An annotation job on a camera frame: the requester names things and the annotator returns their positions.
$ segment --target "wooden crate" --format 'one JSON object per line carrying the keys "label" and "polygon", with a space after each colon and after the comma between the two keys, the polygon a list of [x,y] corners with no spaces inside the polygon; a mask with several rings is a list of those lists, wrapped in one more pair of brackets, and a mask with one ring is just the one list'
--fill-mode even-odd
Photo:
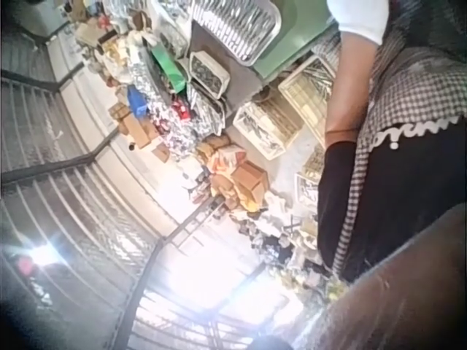
{"label": "wooden crate", "polygon": [[[312,69],[317,73],[309,74],[308,71]],[[331,89],[329,82],[332,84],[335,76],[335,71],[322,58],[313,55],[279,85],[279,91],[323,146],[325,145],[326,110],[330,95],[330,93],[324,94],[323,91]]]}

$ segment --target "green board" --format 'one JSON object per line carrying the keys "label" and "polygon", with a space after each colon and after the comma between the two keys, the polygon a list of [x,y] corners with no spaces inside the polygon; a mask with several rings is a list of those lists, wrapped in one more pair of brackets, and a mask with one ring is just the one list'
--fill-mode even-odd
{"label": "green board", "polygon": [[157,44],[151,49],[151,53],[161,66],[165,75],[169,78],[170,84],[175,93],[180,93],[185,89],[187,81],[183,73],[178,69],[175,62],[171,59],[169,52],[162,44]]}
{"label": "green board", "polygon": [[331,14],[326,0],[272,0],[282,15],[282,27],[253,68],[264,79],[282,70],[328,27]]}

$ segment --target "checkered fabric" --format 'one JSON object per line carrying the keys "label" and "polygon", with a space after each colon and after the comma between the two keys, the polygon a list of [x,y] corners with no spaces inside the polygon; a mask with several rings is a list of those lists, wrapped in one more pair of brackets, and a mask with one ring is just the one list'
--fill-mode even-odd
{"label": "checkered fabric", "polygon": [[[463,1],[399,1],[384,44],[377,53],[370,104],[360,130],[349,201],[333,271],[344,267],[352,239],[368,157],[377,133],[393,125],[467,116],[467,35]],[[312,51],[334,69],[339,64],[340,36],[329,28]]]}
{"label": "checkered fabric", "polygon": [[360,130],[350,182],[347,214],[334,256],[333,271],[340,273],[377,133],[392,125],[467,116],[467,65],[432,49],[405,49],[374,89],[373,104]]}

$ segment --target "disposable foil pan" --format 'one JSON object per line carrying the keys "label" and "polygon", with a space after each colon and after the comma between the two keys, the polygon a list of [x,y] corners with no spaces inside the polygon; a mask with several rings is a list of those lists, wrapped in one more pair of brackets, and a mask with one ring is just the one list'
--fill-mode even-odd
{"label": "disposable foil pan", "polygon": [[193,0],[193,19],[243,66],[252,66],[279,33],[282,19],[269,0]]}

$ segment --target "black shirt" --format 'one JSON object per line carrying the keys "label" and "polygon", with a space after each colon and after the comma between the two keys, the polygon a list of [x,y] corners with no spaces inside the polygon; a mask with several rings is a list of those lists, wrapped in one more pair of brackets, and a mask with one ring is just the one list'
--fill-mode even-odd
{"label": "black shirt", "polygon": [[[356,144],[325,153],[318,187],[318,249],[331,267],[347,212]],[[466,201],[466,120],[436,134],[385,140],[369,156],[341,277],[352,282],[454,205]]]}

